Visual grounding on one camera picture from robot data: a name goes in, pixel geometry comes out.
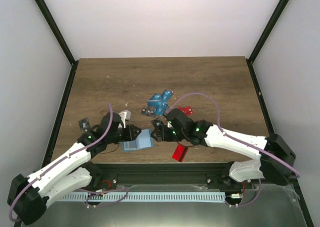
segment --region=light blue box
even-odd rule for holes
[[[133,141],[122,142],[122,151],[138,151],[155,146],[154,139],[151,137],[152,129],[143,129],[138,137]]]

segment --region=wooden tabletop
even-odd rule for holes
[[[204,93],[219,105],[221,126],[250,135],[268,134],[255,88],[244,57],[160,57],[160,58],[86,58],[81,59],[53,152],[52,160],[68,150],[82,134],[78,121],[88,117],[91,125],[100,123],[109,111],[131,111],[130,123],[141,129],[152,128],[152,118],[140,114],[147,99],[164,90],[174,91],[172,105],[181,96]],[[190,105],[193,120],[217,122],[215,106],[203,96],[183,99],[179,106]],[[116,145],[108,145],[112,151]],[[175,142],[155,142],[155,147],[98,154],[95,163],[168,163]],[[184,162],[245,161],[246,156],[215,147],[189,148]]]

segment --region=black vertical post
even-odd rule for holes
[[[279,0],[277,6],[275,7],[268,23],[266,24],[258,42],[256,43],[252,54],[249,57],[249,63],[253,64],[259,54],[259,52],[261,51],[262,47],[264,46],[267,38],[269,37],[272,29],[274,28],[274,26],[276,25],[276,22],[278,21],[281,13],[284,11],[287,3],[289,2],[289,0]]]
[[[35,0],[35,2],[38,5],[40,11],[42,12],[48,25],[50,26],[56,40],[58,41],[59,45],[61,46],[65,56],[69,60],[70,64],[73,66],[76,63],[75,58],[73,57],[64,37],[62,36],[53,16],[51,15],[51,13],[45,3],[45,1],[44,0]]]

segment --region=blue object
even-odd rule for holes
[[[143,129],[135,140],[122,142],[123,152],[138,151],[154,147],[154,139],[151,137],[151,133],[151,128]]]
[[[168,101],[174,94],[173,91],[165,90],[162,94],[155,93],[150,99],[147,100],[147,106],[155,108],[154,113],[162,116],[168,107]]]

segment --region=white slotted strip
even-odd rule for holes
[[[111,192],[103,196],[92,197],[89,202],[114,202],[123,196],[125,192]],[[62,197],[60,202],[83,202],[87,199],[86,192],[72,192]],[[224,203],[224,192],[129,192],[123,202],[202,202]]]

